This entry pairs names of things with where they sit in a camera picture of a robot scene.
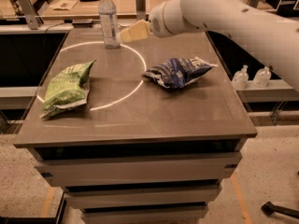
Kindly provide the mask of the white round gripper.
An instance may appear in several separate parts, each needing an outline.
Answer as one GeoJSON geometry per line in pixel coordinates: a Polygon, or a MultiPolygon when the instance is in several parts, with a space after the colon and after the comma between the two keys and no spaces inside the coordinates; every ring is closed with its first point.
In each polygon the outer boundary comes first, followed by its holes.
{"type": "Polygon", "coordinates": [[[149,22],[140,20],[119,32],[121,43],[130,43],[150,37],[150,30],[158,37],[183,33],[197,33],[199,27],[191,25],[182,15],[180,0],[168,0],[153,8],[149,22]]]}

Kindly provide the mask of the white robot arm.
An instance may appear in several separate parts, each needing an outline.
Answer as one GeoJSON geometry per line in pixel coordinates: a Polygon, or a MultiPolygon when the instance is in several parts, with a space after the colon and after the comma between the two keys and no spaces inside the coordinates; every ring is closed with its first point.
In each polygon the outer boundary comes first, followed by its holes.
{"type": "Polygon", "coordinates": [[[128,43],[150,34],[169,37],[202,31],[229,37],[299,91],[299,22],[241,0],[169,0],[153,8],[147,21],[120,31],[117,38],[128,43]]]}

